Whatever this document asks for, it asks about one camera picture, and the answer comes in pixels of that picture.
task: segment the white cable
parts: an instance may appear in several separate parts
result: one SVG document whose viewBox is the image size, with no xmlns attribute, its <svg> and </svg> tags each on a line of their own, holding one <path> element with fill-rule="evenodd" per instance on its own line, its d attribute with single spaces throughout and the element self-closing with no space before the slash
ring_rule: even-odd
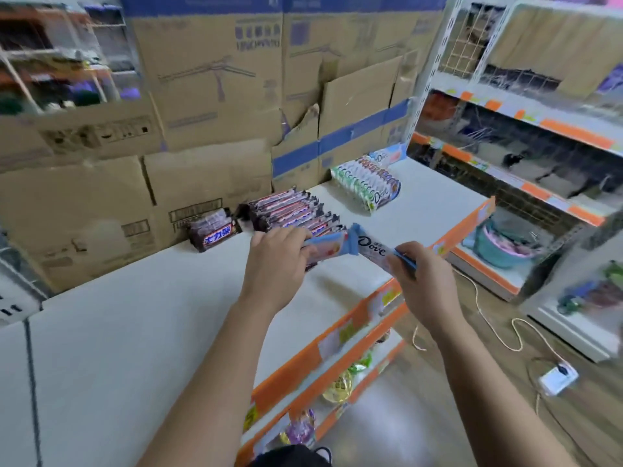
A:
<svg viewBox="0 0 623 467">
<path fill-rule="evenodd" d="M 551 346 L 551 344 L 549 344 L 548 340 L 545 339 L 545 336 L 543 336 L 541 334 L 541 331 L 539 331 L 536 328 L 536 326 L 534 326 L 534 324 L 532 324 L 529 321 L 526 321 L 523 318 L 514 317 L 513 319 L 510 320 L 510 324 L 513 327 L 513 330 L 515 331 L 515 335 L 517 336 L 517 340 L 519 341 L 519 347 L 517 347 L 517 348 L 510 347 L 507 343 L 505 343 L 504 340 L 498 334 L 498 332 L 495 330 L 494 326 L 489 322 L 489 320 L 487 319 L 487 317 L 483 313 L 482 308 L 480 307 L 480 304 L 478 302 L 478 286 L 476 285 L 476 282 L 474 282 L 470 277 L 465 275 L 463 272 L 461 272 L 459 270 L 456 270 L 456 268 L 452 268 L 452 269 L 457 274 L 461 275 L 463 278 L 466 278 L 467 280 L 469 280 L 471 282 L 471 285 L 473 286 L 473 289 L 476 290 L 475 300 L 476 300 L 476 308 L 478 309 L 478 314 L 482 317 L 482 319 L 485 320 L 485 322 L 487 323 L 487 326 L 494 332 L 495 337 L 498 338 L 498 341 L 500 341 L 502 343 L 502 345 L 504 345 L 504 347 L 506 347 L 509 351 L 513 351 L 514 353 L 520 353 L 523 350 L 523 339 L 521 338 L 521 335 L 519 334 L 518 327 L 516 326 L 516 323 L 522 322 L 522 323 L 528 325 L 529 327 L 531 327 L 535 331 L 535 333 L 537 333 L 539 335 L 539 337 L 541 337 L 541 339 L 543 340 L 545 345 L 548 347 L 548 349 L 558 358 L 558 360 L 560 360 L 560 362 L 566 362 L 565 359 L 563 358 L 563 356 L 560 355 L 559 353 L 557 353 L 554 350 L 554 348 Z M 426 351 L 425 348 L 419 347 L 418 345 L 416 345 L 416 334 L 417 334 L 417 328 L 418 327 L 419 327 L 419 325 L 416 326 L 416 330 L 413 331 L 413 337 L 411 338 L 411 343 L 413 344 L 413 347 L 415 347 L 418 351 Z M 537 415 L 539 414 L 539 401 L 541 401 L 541 393 L 539 393 L 537 391 L 536 399 L 534 400 L 534 411 L 536 412 Z"/>
</svg>

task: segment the forearm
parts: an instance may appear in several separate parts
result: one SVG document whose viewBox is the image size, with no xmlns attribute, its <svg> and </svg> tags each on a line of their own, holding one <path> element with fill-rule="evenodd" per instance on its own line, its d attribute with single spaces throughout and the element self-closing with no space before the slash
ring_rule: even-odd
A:
<svg viewBox="0 0 623 467">
<path fill-rule="evenodd" d="M 479 467 L 576 465 L 469 324 L 448 330 L 437 343 Z"/>
<path fill-rule="evenodd" d="M 139 467 L 233 465 L 271 315 L 245 302 L 231 307 Z"/>
</svg>

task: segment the shoe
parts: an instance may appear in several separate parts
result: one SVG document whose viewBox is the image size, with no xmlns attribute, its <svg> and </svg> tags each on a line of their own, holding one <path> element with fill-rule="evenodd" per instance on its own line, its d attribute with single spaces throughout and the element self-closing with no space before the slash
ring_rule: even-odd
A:
<svg viewBox="0 0 623 467">
<path fill-rule="evenodd" d="M 333 462 L 333 455 L 331 454 L 331 449 L 328 447 L 318 447 L 313 450 L 316 454 L 326 460 L 328 463 Z"/>
</svg>

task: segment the blue plastic item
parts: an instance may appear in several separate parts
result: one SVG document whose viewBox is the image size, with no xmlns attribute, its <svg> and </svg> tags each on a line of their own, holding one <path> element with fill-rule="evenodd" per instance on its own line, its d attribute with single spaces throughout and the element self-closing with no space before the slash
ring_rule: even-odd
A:
<svg viewBox="0 0 623 467">
<path fill-rule="evenodd" d="M 473 251 L 489 264 L 501 268 L 511 269 L 534 257 L 534 254 L 524 255 L 500 248 L 491 238 L 491 231 L 487 225 L 482 225 L 476 231 L 476 241 Z"/>
</svg>

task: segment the hand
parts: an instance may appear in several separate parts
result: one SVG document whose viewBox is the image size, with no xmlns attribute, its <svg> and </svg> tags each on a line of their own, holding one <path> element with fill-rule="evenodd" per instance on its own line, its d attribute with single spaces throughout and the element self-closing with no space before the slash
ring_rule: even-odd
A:
<svg viewBox="0 0 623 467">
<path fill-rule="evenodd" d="M 244 272 L 240 300 L 254 307 L 266 307 L 271 317 L 281 311 L 296 295 L 313 246 L 301 249 L 312 237 L 304 228 L 276 228 L 267 234 L 256 232 Z"/>
<path fill-rule="evenodd" d="M 432 337 L 436 339 L 448 330 L 466 324 L 458 302 L 452 266 L 415 241 L 400 244 L 396 250 L 416 262 L 414 278 L 399 257 L 387 258 L 409 310 Z"/>
</svg>

